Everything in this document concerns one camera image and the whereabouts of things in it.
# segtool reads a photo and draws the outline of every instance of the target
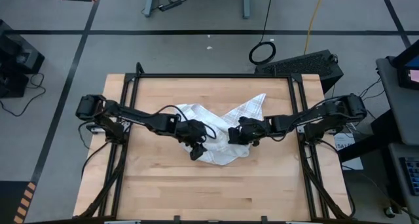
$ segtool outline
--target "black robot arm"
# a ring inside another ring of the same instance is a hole
[[[267,116],[262,121],[240,117],[240,125],[228,129],[228,142],[258,146],[260,139],[283,138],[300,125],[304,125],[304,140],[313,141],[330,129],[342,130],[346,123],[362,121],[366,116],[367,110],[359,96],[334,97],[294,115]]]
[[[106,100],[101,95],[87,95],[81,98],[76,116],[86,122],[94,122],[105,130],[107,141],[121,144],[124,142],[124,127],[111,117],[145,126],[160,136],[171,136],[192,147],[190,156],[196,160],[206,151],[206,125],[197,120],[181,121],[181,115],[169,113],[149,114]]]

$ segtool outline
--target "wooden table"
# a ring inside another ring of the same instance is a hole
[[[124,75],[108,75],[103,95],[120,100]],[[308,106],[323,99],[319,77],[303,75]],[[168,104],[200,103],[217,115],[266,93],[263,115],[292,114],[286,79],[140,79],[136,109],[153,113]],[[104,143],[92,138],[90,153]],[[332,136],[324,140],[334,144]],[[103,186],[110,146],[88,163],[74,214],[82,213]],[[324,187],[343,212],[351,212],[337,155],[317,146]],[[118,209],[118,219],[308,221],[310,214],[296,133],[278,143],[261,140],[250,156],[227,166],[194,162],[173,138],[134,125]],[[318,216],[318,194],[313,186]],[[110,192],[107,214],[110,214]]]

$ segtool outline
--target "crumpled cloth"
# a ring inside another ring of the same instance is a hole
[[[198,160],[211,164],[226,165],[239,157],[249,156],[250,145],[233,145],[228,143],[228,128],[238,126],[240,117],[263,120],[262,104],[265,96],[266,94],[260,94],[222,117],[211,113],[199,103],[177,105],[189,120],[202,121],[212,127],[217,134],[215,140],[207,137],[206,142],[203,143],[207,151]],[[210,129],[207,128],[206,131],[209,135],[213,135]],[[184,143],[181,143],[181,146],[188,153],[192,151],[192,148]]]

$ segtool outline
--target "yellow cable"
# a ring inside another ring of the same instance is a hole
[[[311,19],[311,21],[310,21],[310,25],[308,26],[307,39],[306,39],[306,46],[305,46],[305,48],[304,48],[304,54],[306,54],[307,49],[308,49],[308,43],[310,42],[310,32],[311,32],[311,30],[312,30],[313,20],[314,20],[314,18],[316,17],[317,10],[318,10],[318,9],[319,9],[319,7],[320,7],[321,1],[322,1],[322,0],[319,0],[319,1],[317,2],[316,9],[314,10],[314,13],[313,13],[312,19]]]

